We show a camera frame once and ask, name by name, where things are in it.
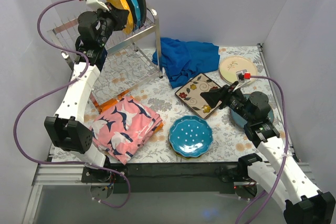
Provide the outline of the dark teal round plate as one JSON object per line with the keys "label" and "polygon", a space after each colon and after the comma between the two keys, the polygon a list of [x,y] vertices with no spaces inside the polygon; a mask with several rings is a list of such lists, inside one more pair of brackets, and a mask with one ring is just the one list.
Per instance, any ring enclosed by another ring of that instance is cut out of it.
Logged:
{"label": "dark teal round plate", "polygon": [[252,125],[274,120],[268,96],[259,91],[235,97],[235,102],[232,102],[229,108],[233,121],[241,128],[246,124]]}

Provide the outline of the yellow plate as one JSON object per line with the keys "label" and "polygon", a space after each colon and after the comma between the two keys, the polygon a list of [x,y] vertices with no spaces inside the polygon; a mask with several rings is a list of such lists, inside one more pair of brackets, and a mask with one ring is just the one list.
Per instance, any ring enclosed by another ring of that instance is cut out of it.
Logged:
{"label": "yellow plate", "polygon": [[126,35],[129,35],[133,31],[134,22],[127,0],[107,0],[107,2],[111,3],[117,9],[127,10],[129,12],[127,17],[127,23],[125,25],[125,28],[122,30]]}

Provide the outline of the square floral plate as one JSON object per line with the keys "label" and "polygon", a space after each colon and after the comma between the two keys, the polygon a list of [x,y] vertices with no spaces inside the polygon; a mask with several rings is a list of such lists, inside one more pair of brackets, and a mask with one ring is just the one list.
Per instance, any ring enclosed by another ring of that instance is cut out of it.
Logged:
{"label": "square floral plate", "polygon": [[201,97],[201,93],[217,90],[219,88],[220,85],[215,81],[207,75],[200,73],[192,78],[187,84],[180,87],[175,92],[175,95],[197,116],[205,120],[218,108],[220,103],[212,109]]}

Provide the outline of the cream round plate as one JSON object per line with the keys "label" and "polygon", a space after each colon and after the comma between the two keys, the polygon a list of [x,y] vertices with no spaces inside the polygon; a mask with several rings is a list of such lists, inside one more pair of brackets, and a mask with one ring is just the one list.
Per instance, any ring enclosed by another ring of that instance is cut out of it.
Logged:
{"label": "cream round plate", "polygon": [[246,70],[252,75],[258,75],[256,66],[246,58],[241,56],[229,56],[224,58],[218,67],[220,76],[225,82],[232,84],[237,81],[236,72]]}

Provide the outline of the blue polka dot plate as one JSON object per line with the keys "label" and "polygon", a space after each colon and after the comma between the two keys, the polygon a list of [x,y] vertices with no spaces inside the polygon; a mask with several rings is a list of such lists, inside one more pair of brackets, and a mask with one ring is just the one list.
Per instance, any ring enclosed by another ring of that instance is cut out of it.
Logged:
{"label": "blue polka dot plate", "polygon": [[198,116],[187,115],[177,119],[169,130],[169,144],[183,158],[198,158],[205,154],[213,142],[208,123]]}

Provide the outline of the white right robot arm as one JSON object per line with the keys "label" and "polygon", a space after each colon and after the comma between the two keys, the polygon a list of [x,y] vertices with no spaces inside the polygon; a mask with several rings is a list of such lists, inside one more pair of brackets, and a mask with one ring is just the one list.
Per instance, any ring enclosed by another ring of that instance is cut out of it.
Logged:
{"label": "white right robot arm", "polygon": [[201,97],[213,108],[229,107],[244,120],[244,131],[269,165],[256,154],[238,160],[238,176],[253,179],[272,197],[283,212],[286,223],[330,223],[335,198],[322,192],[302,171],[288,152],[268,117],[271,110],[266,94],[256,91],[245,97],[236,84],[202,92]]}

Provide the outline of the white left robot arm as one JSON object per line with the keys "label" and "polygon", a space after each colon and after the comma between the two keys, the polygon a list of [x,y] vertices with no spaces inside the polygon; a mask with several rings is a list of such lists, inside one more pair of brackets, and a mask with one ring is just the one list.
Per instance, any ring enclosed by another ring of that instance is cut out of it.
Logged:
{"label": "white left robot arm", "polygon": [[130,15],[127,9],[117,9],[110,3],[106,6],[83,12],[77,18],[79,36],[73,51],[76,60],[71,85],[55,115],[46,117],[44,122],[53,145],[73,152],[84,163],[96,165],[93,175],[100,182],[108,181],[112,170],[105,165],[106,156],[92,142],[92,131],[84,125],[84,113],[107,56],[106,43],[114,31],[126,27]]}

